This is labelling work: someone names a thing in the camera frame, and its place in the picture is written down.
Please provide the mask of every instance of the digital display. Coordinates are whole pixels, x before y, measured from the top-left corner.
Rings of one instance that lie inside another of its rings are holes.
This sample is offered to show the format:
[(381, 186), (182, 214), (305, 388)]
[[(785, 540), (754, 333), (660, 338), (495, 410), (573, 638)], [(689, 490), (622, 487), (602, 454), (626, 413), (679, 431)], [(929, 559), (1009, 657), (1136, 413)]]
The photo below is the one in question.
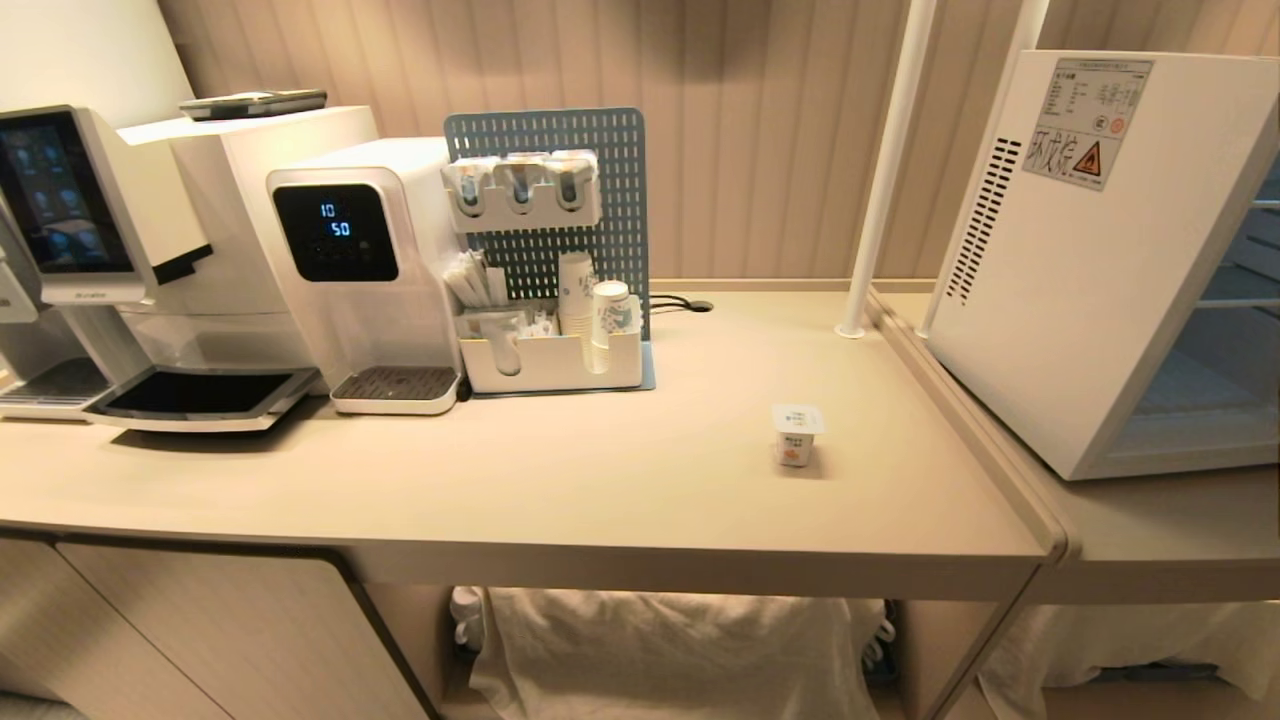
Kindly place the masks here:
[(311, 282), (399, 277), (381, 196), (367, 184), (285, 186), (271, 199), (298, 274)]
[(0, 115), (0, 192), (41, 273), (133, 270), (69, 109)]

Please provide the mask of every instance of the cabinet door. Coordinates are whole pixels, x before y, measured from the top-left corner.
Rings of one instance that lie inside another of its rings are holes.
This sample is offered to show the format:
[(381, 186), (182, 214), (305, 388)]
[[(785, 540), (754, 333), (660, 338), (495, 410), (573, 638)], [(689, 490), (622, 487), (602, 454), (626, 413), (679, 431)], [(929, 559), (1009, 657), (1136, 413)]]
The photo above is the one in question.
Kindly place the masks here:
[(236, 720), (428, 720), (380, 623), (326, 560), (59, 543)]
[(93, 720), (230, 720), (42, 542), (0, 538), (0, 655)]

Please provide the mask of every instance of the ventilation grille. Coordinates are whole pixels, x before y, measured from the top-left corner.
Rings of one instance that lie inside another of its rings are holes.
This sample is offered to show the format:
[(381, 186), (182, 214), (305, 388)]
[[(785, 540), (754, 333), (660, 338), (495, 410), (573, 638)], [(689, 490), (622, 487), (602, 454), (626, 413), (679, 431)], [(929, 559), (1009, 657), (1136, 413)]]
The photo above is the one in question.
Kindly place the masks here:
[(974, 199), (969, 224), (964, 228), (964, 242), (951, 269), (951, 278), (947, 279), (947, 297), (959, 296), (961, 305), (969, 301), (969, 293), (973, 292), (978, 266), (987, 252), (987, 242), (991, 241), (1000, 208), (1005, 204), (1005, 193), (1009, 192), (1009, 181), (1014, 177), (1021, 146), (1016, 140), (997, 137), (991, 160), (983, 169), (978, 197)]

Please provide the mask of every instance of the hazard symbol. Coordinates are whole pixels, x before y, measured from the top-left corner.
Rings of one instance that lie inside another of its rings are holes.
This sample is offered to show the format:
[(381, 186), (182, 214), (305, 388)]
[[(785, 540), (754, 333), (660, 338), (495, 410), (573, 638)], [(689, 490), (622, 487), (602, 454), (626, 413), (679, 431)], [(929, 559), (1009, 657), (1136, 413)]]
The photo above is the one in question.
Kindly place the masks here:
[(1080, 161), (1075, 164), (1073, 170), (1078, 173), (1084, 173), (1087, 176), (1102, 177), (1102, 146), (1100, 142), (1094, 142), (1093, 147), (1080, 158)]

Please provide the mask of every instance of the label sticker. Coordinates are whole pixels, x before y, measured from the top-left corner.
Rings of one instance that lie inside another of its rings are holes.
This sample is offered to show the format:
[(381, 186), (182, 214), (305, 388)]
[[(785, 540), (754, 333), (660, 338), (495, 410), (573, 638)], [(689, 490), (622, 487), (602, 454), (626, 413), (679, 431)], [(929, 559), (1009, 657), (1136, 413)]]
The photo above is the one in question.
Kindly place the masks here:
[(1133, 124), (1149, 60), (1059, 60), (1023, 169), (1101, 191)]

